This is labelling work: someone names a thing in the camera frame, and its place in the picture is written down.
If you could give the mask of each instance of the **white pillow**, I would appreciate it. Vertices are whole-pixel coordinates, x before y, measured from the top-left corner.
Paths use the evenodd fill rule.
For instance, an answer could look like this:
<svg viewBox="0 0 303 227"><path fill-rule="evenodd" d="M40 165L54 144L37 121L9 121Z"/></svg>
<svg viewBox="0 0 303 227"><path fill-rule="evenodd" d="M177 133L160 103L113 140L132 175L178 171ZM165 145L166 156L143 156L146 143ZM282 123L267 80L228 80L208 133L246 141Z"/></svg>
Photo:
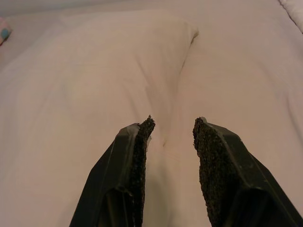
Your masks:
<svg viewBox="0 0 303 227"><path fill-rule="evenodd" d="M162 10L65 17L0 72L0 226L68 226L119 129L149 114L157 162L195 34Z"/></svg>

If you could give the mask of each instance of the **blue dot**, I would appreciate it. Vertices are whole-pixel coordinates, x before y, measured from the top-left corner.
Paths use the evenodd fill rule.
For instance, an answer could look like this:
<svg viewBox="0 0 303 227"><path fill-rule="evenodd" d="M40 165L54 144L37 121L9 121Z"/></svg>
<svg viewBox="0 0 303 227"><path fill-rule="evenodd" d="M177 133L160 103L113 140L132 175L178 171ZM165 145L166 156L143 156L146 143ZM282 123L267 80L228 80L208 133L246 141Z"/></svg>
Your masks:
<svg viewBox="0 0 303 227"><path fill-rule="evenodd" d="M1 37L3 40L6 40L9 37L9 31L6 28L2 30Z"/></svg>

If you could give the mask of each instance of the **black plastic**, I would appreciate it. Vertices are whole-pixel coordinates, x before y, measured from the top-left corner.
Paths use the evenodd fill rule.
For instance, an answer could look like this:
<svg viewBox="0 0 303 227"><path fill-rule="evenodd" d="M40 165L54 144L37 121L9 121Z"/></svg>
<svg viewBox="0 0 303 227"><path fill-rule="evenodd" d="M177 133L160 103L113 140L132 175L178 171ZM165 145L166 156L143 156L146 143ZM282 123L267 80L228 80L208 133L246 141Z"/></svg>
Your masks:
<svg viewBox="0 0 303 227"><path fill-rule="evenodd" d="M120 130L92 168L70 227L133 227L132 194L127 190L139 124Z"/></svg>
<svg viewBox="0 0 303 227"><path fill-rule="evenodd" d="M224 227L303 227L303 219L270 171L253 157L240 137L226 128L214 129L241 179Z"/></svg>

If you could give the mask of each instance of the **pillowcase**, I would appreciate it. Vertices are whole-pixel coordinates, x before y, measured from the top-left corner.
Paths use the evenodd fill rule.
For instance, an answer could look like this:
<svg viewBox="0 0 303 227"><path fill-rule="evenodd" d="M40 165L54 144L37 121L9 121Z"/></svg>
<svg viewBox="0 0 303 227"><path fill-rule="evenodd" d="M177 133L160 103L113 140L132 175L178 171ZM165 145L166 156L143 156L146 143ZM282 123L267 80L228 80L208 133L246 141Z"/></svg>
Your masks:
<svg viewBox="0 0 303 227"><path fill-rule="evenodd" d="M7 40L11 33L11 28L8 23L0 17L0 45Z"/></svg>
<svg viewBox="0 0 303 227"><path fill-rule="evenodd" d="M7 65L0 72L0 225L68 226L113 137L149 114L156 121L146 173L152 202L149 175L158 176L195 34L162 10L63 17Z"/></svg>

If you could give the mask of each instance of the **pink object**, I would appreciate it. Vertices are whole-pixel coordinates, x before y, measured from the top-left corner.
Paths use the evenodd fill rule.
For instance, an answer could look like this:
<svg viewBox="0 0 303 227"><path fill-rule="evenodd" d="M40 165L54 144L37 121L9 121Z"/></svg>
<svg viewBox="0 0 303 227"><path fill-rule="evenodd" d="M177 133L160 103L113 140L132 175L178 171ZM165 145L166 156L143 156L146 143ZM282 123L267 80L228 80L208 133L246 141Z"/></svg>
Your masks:
<svg viewBox="0 0 303 227"><path fill-rule="evenodd" d="M5 19L0 17L0 44L2 44L9 37L12 29Z"/></svg>

